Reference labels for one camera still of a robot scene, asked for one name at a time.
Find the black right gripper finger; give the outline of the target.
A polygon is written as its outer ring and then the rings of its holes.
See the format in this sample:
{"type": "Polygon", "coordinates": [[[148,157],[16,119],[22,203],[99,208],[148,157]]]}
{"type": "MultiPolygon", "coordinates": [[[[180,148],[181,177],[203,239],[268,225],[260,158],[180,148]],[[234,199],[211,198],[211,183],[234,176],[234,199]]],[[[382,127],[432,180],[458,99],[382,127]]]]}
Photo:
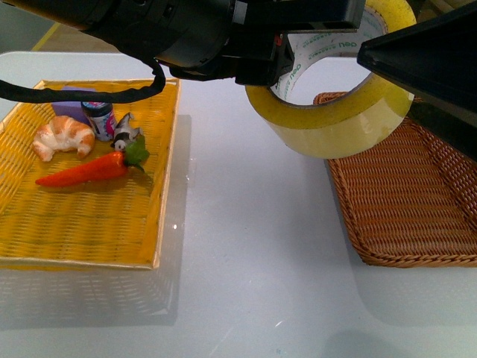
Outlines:
{"type": "Polygon", "coordinates": [[[368,40],[357,62],[420,98],[409,117],[476,158],[476,4],[368,40]]]}

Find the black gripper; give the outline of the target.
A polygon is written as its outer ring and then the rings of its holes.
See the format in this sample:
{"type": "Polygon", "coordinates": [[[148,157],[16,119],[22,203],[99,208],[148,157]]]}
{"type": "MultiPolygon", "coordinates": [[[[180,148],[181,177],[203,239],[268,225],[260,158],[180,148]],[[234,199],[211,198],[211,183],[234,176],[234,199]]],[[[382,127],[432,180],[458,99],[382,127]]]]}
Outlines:
{"type": "Polygon", "coordinates": [[[291,71],[289,34],[355,32],[364,1],[176,1],[157,58],[178,78],[270,87],[291,71]]]}

